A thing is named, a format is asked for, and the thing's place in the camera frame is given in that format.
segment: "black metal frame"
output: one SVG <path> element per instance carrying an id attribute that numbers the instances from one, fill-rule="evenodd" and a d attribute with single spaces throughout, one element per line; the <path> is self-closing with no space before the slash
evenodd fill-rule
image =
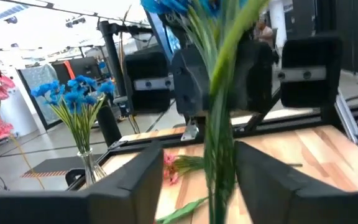
<path id="1" fill-rule="evenodd" d="M 358 106 L 352 106 L 351 111 L 355 119 L 358 119 Z M 246 124 L 238 124 L 233 126 L 233 135 L 234 138 L 244 138 L 261 134 L 279 133 L 282 131 L 293 131 L 303 128 L 314 128 L 322 125 L 333 125 L 336 128 L 342 129 L 342 126 L 338 125 L 337 122 L 331 123 L 328 121 L 323 121 L 321 115 L 322 114 L 319 111 L 313 111 L 308 114 L 269 119 L 262 121 L 254 131 L 246 131 L 243 128 L 246 126 Z M 122 142 L 119 147 L 110 149 L 108 152 L 102 155 L 97 162 L 99 165 L 103 165 L 112 156 L 140 152 L 149 146 L 154 140 L 160 141 L 163 148 L 165 149 L 201 144 L 204 141 L 202 137 L 196 138 L 192 141 L 181 141 L 181 135 L 182 133 Z M 77 181 L 72 183 L 67 190 L 79 190 L 84 183 L 85 177 L 80 177 Z"/>
<path id="2" fill-rule="evenodd" d="M 42 114 L 42 111 L 41 111 L 41 109 L 40 109 L 40 107 L 39 107 L 39 105 L 37 103 L 37 100 L 35 100 L 35 98 L 31 95 L 31 89 L 29 87 L 29 84 L 27 84 L 27 81 L 25 80 L 25 78 L 24 78 L 24 76 L 22 74 L 22 71 L 16 70 L 16 72 L 19 75 L 19 78 L 22 81 L 27 94 L 29 95 L 29 97 L 31 99 L 31 102 L 34 105 L 34 108 L 35 108 L 35 110 L 36 110 L 36 112 L 37 112 L 37 114 L 38 114 L 38 116 L 39 116 L 39 118 L 41 120 L 41 123 L 44 126 L 45 130 L 48 131 L 49 129 L 53 128 L 54 126 L 62 123 L 62 121 L 60 119 L 57 120 L 57 121 L 54 121 L 54 122 L 52 122 L 50 124 L 47 123 L 47 121 L 45 120 L 45 117 Z"/>

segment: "floor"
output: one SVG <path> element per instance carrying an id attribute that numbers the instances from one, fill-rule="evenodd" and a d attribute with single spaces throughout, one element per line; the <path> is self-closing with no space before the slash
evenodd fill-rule
<path id="1" fill-rule="evenodd" d="M 273 87 L 277 87 L 277 81 L 274 81 Z M 340 89 L 345 98 L 358 95 L 358 75 L 343 72 L 341 76 Z M 349 104 L 358 104 L 358 100 Z M 282 109 L 281 103 L 277 103 L 273 110 Z M 185 122 L 180 116 L 175 104 L 165 114 L 156 114 L 152 116 L 137 116 L 136 121 L 140 131 L 145 132 L 151 126 L 152 131 L 172 128 L 176 124 Z M 133 134 L 133 130 L 128 121 L 118 124 L 122 135 Z M 21 149 L 24 152 L 29 164 L 34 167 L 46 159 L 72 157 L 76 156 L 77 149 L 75 142 L 67 130 L 60 124 L 47 133 L 45 131 L 36 131 L 27 136 L 18 139 Z M 97 129 L 91 133 L 91 142 L 94 153 L 100 154 L 106 152 L 106 144 L 103 141 L 103 135 Z M 14 142 L 6 142 L 0 145 L 0 188 L 3 185 L 10 190 L 42 190 L 36 178 L 22 178 L 25 172 L 29 170 L 24 157 Z M 40 177 L 44 187 L 47 190 L 65 190 L 67 185 L 64 176 Z"/>

